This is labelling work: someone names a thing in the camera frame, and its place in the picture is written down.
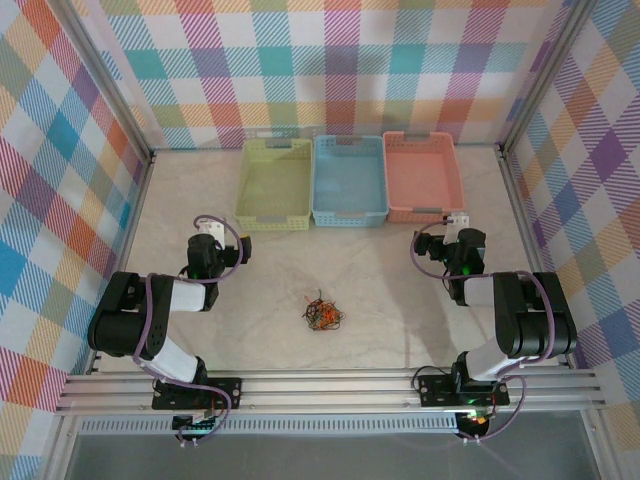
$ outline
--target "tangled wires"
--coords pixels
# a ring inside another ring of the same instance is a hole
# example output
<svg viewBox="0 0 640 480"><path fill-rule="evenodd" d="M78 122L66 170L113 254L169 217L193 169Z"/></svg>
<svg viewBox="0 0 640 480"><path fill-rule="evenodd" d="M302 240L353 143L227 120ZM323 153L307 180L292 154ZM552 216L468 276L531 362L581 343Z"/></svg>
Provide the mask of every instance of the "tangled wires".
<svg viewBox="0 0 640 480"><path fill-rule="evenodd" d="M307 305L307 310L302 318L307 320L311 330L337 330L340 328L340 321L345 317L345 314L336 308L335 302L322 300L322 290L318 290L318 293L318 298L314 301L305 295L304 298L309 302L309 305Z"/></svg>

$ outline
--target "blue basket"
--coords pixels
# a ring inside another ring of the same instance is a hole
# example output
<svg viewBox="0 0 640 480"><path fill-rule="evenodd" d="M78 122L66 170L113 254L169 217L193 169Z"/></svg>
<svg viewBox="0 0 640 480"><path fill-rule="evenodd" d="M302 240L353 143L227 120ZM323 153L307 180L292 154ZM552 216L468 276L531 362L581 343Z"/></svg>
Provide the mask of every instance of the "blue basket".
<svg viewBox="0 0 640 480"><path fill-rule="evenodd" d="M315 138L311 210L319 227L379 227L389 213L382 137Z"/></svg>

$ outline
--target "plastic basket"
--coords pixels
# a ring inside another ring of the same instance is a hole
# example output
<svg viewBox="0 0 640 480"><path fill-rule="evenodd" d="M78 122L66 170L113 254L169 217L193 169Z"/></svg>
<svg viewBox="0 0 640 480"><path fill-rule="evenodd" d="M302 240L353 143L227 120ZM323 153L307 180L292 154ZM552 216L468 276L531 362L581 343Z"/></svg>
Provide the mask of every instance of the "plastic basket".
<svg viewBox="0 0 640 480"><path fill-rule="evenodd" d="M451 135L386 132L383 138L390 222L436 222L465 209Z"/></svg>
<svg viewBox="0 0 640 480"><path fill-rule="evenodd" d="M382 137L319 135L313 219L321 227L379 227L389 207Z"/></svg>
<svg viewBox="0 0 640 480"><path fill-rule="evenodd" d="M236 219L246 231L308 230L311 140L245 141Z"/></svg>

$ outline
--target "green basket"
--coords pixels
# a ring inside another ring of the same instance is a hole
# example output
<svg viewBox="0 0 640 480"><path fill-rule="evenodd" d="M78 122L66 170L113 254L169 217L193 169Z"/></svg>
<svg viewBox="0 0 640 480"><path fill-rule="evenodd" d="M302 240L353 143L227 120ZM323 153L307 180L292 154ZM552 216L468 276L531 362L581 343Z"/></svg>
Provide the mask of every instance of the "green basket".
<svg viewBox="0 0 640 480"><path fill-rule="evenodd" d="M309 229L311 158L311 140L244 142L236 201L236 219L243 230Z"/></svg>

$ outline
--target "pink basket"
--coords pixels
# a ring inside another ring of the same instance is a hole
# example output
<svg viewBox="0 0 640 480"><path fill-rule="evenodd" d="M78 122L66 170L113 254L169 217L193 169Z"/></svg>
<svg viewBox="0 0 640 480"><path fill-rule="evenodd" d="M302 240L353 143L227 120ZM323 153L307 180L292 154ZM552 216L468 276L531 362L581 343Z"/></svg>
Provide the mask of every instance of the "pink basket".
<svg viewBox="0 0 640 480"><path fill-rule="evenodd" d="M429 223L464 211L462 179L451 135L386 132L383 138L389 192L387 220Z"/></svg>

